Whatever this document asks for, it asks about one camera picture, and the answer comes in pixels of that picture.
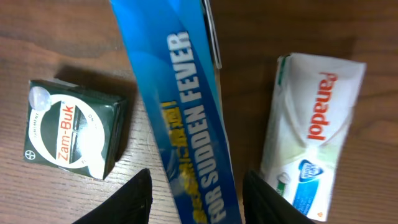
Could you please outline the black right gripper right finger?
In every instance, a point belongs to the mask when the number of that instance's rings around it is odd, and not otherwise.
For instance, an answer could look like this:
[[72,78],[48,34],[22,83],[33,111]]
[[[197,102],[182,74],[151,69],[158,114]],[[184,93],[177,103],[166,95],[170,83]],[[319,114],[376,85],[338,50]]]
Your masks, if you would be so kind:
[[244,175],[243,205],[246,224],[315,224],[253,170]]

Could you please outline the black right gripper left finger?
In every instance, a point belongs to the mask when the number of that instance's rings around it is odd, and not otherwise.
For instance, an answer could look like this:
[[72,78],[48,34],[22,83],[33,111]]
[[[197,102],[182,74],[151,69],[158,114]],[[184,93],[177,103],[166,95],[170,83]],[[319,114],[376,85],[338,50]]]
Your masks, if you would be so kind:
[[152,202],[152,178],[145,168],[73,224],[148,224]]

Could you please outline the white Panadol box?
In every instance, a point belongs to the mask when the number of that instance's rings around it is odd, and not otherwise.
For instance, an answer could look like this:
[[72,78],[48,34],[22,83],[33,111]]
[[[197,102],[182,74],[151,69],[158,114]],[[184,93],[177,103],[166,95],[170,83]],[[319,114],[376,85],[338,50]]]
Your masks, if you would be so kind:
[[306,217],[324,222],[366,64],[291,53],[277,61],[261,177]]

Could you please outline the blue Kool Fever box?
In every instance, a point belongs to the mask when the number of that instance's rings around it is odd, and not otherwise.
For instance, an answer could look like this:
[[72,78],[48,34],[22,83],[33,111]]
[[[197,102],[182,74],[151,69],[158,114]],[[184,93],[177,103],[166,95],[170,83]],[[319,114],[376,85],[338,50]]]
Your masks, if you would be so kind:
[[241,223],[209,1],[112,0],[182,223]]

